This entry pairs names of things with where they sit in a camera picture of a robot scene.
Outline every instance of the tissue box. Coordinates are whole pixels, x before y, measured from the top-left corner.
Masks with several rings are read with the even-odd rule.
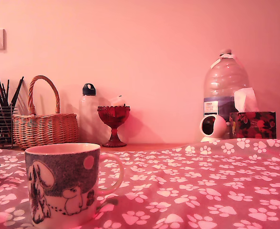
[[[277,138],[275,112],[230,113],[230,138]]]

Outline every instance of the security camera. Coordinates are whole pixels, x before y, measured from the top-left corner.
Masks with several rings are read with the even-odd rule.
[[[201,142],[213,142],[222,139],[227,129],[226,121],[217,114],[206,115],[200,122]]]

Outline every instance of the mug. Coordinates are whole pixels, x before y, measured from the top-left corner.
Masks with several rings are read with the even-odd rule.
[[[100,146],[66,143],[31,147],[25,162],[31,215],[40,229],[70,229],[89,221],[96,211],[96,197],[108,195],[123,181],[124,167],[111,154],[100,155]],[[116,161],[118,181],[107,189],[98,188],[99,162]]]

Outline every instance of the tablecloth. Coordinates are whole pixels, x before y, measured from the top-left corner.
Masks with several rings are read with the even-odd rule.
[[[280,140],[230,139],[156,151],[115,152],[121,187],[98,197],[77,229],[280,229]],[[0,149],[0,229],[33,229],[24,152]],[[99,186],[118,178],[101,164]]]

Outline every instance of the water bottle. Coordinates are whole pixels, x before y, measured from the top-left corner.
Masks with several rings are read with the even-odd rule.
[[[204,116],[220,115],[229,126],[230,113],[238,111],[234,92],[245,87],[249,87],[247,72],[230,49],[222,50],[205,77]]]
[[[82,143],[102,144],[109,138],[109,127],[98,116],[99,105],[95,87],[91,83],[86,83],[79,104],[79,135]]]

